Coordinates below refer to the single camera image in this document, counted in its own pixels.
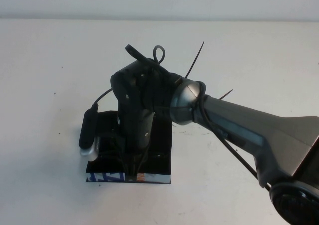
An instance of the robotic arm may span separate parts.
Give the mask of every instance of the robotic arm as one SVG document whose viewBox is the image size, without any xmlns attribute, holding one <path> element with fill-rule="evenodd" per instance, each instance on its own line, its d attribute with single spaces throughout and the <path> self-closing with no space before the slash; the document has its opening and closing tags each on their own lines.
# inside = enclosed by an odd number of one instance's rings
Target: robotic arm
<svg viewBox="0 0 319 225">
<path fill-rule="evenodd" d="M 146 160 L 154 114 L 184 125 L 198 123 L 212 131 L 270 191 L 278 213 L 290 224 L 319 224 L 319 118 L 282 118 L 205 94 L 205 84 L 169 73 L 158 61 L 147 59 L 131 46 L 135 62 L 111 77 L 118 100 L 118 133 L 125 153 L 133 153 L 127 174 L 137 175 Z M 96 154 L 93 144 L 97 104 L 86 112 L 82 125 L 82 155 Z M 229 141 L 255 158 L 254 171 Z"/>
</svg>

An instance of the white table surface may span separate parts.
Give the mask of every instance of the white table surface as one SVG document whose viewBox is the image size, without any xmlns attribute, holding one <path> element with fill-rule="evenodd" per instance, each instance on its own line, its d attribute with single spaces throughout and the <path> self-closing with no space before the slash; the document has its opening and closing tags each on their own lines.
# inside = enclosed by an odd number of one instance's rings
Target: white table surface
<svg viewBox="0 0 319 225">
<path fill-rule="evenodd" d="M 0 20 L 0 224 L 287 224 L 196 124 L 173 128 L 171 185 L 85 182 L 83 114 L 133 61 L 124 47 L 151 57 L 160 44 L 162 65 L 185 75 L 203 41 L 189 78 L 211 96 L 319 116 L 319 23 Z M 110 94 L 99 111 L 116 108 Z"/>
</svg>

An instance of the gray robotic arm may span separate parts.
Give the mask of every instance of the gray robotic arm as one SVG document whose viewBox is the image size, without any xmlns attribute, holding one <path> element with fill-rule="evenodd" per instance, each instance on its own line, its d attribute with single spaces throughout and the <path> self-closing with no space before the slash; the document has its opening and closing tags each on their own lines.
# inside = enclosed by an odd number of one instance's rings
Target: gray robotic arm
<svg viewBox="0 0 319 225">
<path fill-rule="evenodd" d="M 171 118 L 209 130 L 198 104 L 201 85 L 185 79 L 173 97 Z M 319 136 L 319 117 L 283 118 L 205 96 L 203 108 L 224 139 L 254 156 L 262 187 L 293 176 Z"/>
<path fill-rule="evenodd" d="M 319 224 L 319 117 L 278 117 L 201 95 L 202 87 L 183 79 L 171 119 L 198 123 L 253 155 L 278 213 L 293 225 Z"/>
</svg>

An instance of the silver ball joint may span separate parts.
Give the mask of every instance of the silver ball joint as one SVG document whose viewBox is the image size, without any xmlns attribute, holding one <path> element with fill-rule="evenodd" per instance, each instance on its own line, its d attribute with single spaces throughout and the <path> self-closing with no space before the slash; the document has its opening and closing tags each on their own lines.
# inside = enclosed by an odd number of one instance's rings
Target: silver ball joint
<svg viewBox="0 0 319 225">
<path fill-rule="evenodd" d="M 173 122 L 185 125 L 193 120 L 192 106 L 200 95 L 200 84 L 186 79 L 175 91 L 170 104 L 170 117 Z"/>
</svg>

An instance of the black mechanical device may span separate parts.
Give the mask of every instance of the black mechanical device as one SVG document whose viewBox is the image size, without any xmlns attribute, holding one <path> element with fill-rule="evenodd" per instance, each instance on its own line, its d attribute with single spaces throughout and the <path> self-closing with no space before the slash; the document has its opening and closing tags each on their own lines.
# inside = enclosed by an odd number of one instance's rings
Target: black mechanical device
<svg viewBox="0 0 319 225">
<path fill-rule="evenodd" d="M 126 51 L 136 61 L 111 77 L 112 89 L 84 115 L 79 146 L 89 159 L 87 181 L 170 183 L 172 122 L 194 122 L 258 179 L 287 222 L 319 224 L 319 117 L 283 118 L 212 98 L 203 82 L 187 79 L 194 64 L 182 77 L 160 66 L 161 46 L 153 59 L 130 45 Z M 98 112 L 111 90 L 118 111 Z M 256 171 L 227 141 L 254 156 Z"/>
</svg>

